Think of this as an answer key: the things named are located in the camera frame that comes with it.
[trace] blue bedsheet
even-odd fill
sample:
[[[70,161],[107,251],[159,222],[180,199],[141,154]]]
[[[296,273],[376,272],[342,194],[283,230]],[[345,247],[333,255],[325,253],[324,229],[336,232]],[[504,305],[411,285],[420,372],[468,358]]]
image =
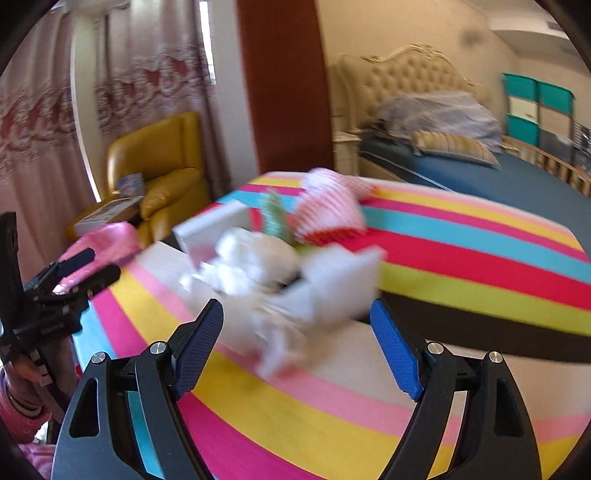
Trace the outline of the blue bedsheet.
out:
[[[591,199],[547,172],[513,155],[496,155],[501,170],[433,155],[379,138],[361,143],[363,158],[414,184],[494,200],[535,213],[570,229],[591,257]]]

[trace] nightstand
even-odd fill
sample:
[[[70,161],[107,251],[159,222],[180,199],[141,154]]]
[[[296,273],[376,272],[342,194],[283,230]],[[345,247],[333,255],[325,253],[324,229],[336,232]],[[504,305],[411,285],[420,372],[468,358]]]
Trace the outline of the nightstand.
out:
[[[336,132],[333,135],[335,170],[343,175],[359,175],[359,143],[357,135]]]

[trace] metal screw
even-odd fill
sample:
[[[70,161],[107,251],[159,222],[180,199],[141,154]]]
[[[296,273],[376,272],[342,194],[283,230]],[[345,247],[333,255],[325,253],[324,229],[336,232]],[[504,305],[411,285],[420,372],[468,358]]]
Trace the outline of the metal screw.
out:
[[[443,345],[435,342],[429,343],[429,345],[427,345],[427,350],[433,355],[441,355],[443,353]]]
[[[491,359],[491,362],[500,364],[503,361],[503,356],[499,352],[491,352],[488,354],[488,358]]]
[[[150,353],[153,353],[154,355],[158,355],[160,353],[163,353],[165,350],[166,350],[166,343],[164,343],[164,342],[156,342],[150,346]]]
[[[107,354],[104,352],[98,352],[95,353],[92,358],[90,359],[90,361],[92,363],[94,363],[95,365],[101,364],[102,362],[105,361],[105,358],[107,358]]]

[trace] tufted headboard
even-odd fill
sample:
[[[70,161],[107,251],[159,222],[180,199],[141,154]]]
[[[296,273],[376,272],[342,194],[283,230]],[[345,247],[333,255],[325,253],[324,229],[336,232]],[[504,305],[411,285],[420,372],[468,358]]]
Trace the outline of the tufted headboard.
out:
[[[489,92],[465,79],[445,56],[428,45],[409,45],[386,57],[341,53],[337,71],[345,85],[348,128],[363,128],[374,108],[399,93],[465,90],[486,106]]]

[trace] pillow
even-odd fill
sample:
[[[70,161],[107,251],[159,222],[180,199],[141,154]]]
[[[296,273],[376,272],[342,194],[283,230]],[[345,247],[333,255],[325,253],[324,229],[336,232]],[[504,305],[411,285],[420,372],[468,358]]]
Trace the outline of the pillow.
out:
[[[490,150],[473,138],[420,131],[413,132],[411,143],[422,154],[455,158],[501,169],[501,164]]]

